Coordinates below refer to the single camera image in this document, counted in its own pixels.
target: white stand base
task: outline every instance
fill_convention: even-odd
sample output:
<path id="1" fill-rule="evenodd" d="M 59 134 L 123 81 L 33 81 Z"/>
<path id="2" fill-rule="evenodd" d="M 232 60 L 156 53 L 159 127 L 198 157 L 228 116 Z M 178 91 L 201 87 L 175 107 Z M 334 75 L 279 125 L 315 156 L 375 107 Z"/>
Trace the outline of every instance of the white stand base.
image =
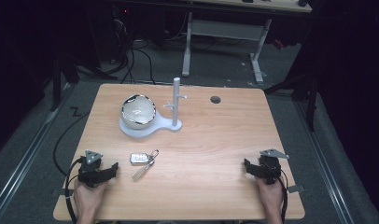
<path id="1" fill-rule="evenodd" d="M 160 114 L 160 112 L 158 112 L 158 110 L 156 110 L 154 121 L 145 129 L 131 129 L 122 121 L 122 119 L 119 119 L 119 127 L 124 133 L 133 138 L 142 138 L 147 137 L 161 129 L 170 130 L 171 132 L 178 132 L 182 127 L 182 122 L 178 119 L 177 125 L 173 126 L 172 119 L 165 118 Z"/>

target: white desk leg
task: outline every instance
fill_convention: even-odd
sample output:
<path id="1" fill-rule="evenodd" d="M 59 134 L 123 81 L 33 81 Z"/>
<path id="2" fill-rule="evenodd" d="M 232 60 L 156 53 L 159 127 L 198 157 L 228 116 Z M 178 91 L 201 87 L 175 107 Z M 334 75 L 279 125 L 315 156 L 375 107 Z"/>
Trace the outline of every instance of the white desk leg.
<path id="1" fill-rule="evenodd" d="M 184 62 L 183 62 L 183 77 L 188 77 L 190 75 L 190 37 L 192 31 L 192 12 L 189 12 L 189 22 L 187 25 L 187 44 L 186 51 L 184 52 Z"/>
<path id="2" fill-rule="evenodd" d="M 251 64 L 253 65 L 254 76 L 256 78 L 257 84 L 263 84 L 262 72 L 259 65 L 259 56 L 262 50 L 262 46 L 265 42 L 266 35 L 268 34 L 269 27 L 271 26 L 271 22 L 271 19 L 265 22 L 257 50 L 255 53 L 250 54 Z"/>

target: bowl rim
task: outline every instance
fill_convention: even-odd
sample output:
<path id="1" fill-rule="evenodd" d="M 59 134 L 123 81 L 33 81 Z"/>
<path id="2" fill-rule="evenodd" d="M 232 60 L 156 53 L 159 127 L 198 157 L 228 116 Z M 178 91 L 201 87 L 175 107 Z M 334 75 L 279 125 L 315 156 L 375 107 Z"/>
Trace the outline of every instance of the bowl rim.
<path id="1" fill-rule="evenodd" d="M 130 100 L 132 100 L 133 98 L 135 99 L 135 98 L 137 98 L 137 97 L 144 97 L 144 98 L 146 98 L 147 100 L 149 100 L 149 101 L 151 102 L 151 104 L 152 104 L 152 107 L 153 107 L 153 115 L 152 115 L 152 118 L 150 118 L 150 119 L 149 119 L 148 121 L 146 121 L 146 122 L 140 122 L 140 121 L 136 121 L 136 120 L 134 120 L 134 119 L 129 119 L 129 118 L 126 117 L 126 115 L 125 115 L 125 112 L 124 112 L 124 107 L 125 107 L 125 105 L 127 105 L 128 103 L 130 103 L 130 102 L 129 102 Z M 123 120 L 128 120 L 128 121 L 130 121 L 130 122 L 132 122 L 132 123 L 145 125 L 145 124 L 148 124 L 148 123 L 150 123 L 152 120 L 155 119 L 155 116 L 156 116 L 156 107 L 155 107 L 154 102 L 153 102 L 149 97 L 147 97 L 146 95 L 143 95 L 143 94 L 134 94 L 134 95 L 129 96 L 129 97 L 123 102 L 122 107 L 121 107 L 121 111 L 120 111 L 120 112 L 121 112 L 120 114 L 121 114 L 121 117 L 122 117 Z"/>

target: keychain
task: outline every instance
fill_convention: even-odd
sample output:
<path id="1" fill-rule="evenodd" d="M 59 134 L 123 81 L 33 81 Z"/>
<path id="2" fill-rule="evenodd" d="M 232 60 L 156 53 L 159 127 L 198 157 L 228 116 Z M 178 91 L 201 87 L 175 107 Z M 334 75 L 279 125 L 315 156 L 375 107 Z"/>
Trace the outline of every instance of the keychain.
<path id="1" fill-rule="evenodd" d="M 146 171 L 154 164 L 155 158 L 158 156 L 160 151 L 158 149 L 155 149 L 151 152 L 150 155 L 147 153 L 132 153 L 131 154 L 131 164 L 132 165 L 146 165 L 142 167 L 140 170 L 136 171 L 132 175 L 133 181 L 139 180 L 143 175 L 146 173 Z"/>

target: white stand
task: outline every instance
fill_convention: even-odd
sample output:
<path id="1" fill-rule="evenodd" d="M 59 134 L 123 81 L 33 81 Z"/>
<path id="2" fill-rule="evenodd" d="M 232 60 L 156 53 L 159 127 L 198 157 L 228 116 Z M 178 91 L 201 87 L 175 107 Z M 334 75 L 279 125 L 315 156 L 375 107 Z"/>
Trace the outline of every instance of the white stand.
<path id="1" fill-rule="evenodd" d="M 173 104 L 164 105 L 163 107 L 170 107 L 173 111 L 173 118 L 168 119 L 160 114 L 160 112 L 155 110 L 155 118 L 152 121 L 151 125 L 145 129 L 132 129 L 129 128 L 122 119 L 119 119 L 120 129 L 127 135 L 134 138 L 142 138 L 155 133 L 158 130 L 166 129 L 172 132 L 178 132 L 182 127 L 181 120 L 178 119 L 178 98 L 187 98 L 187 96 L 182 96 L 179 94 L 180 88 L 180 78 L 175 77 L 174 79 L 174 88 L 173 88 Z"/>

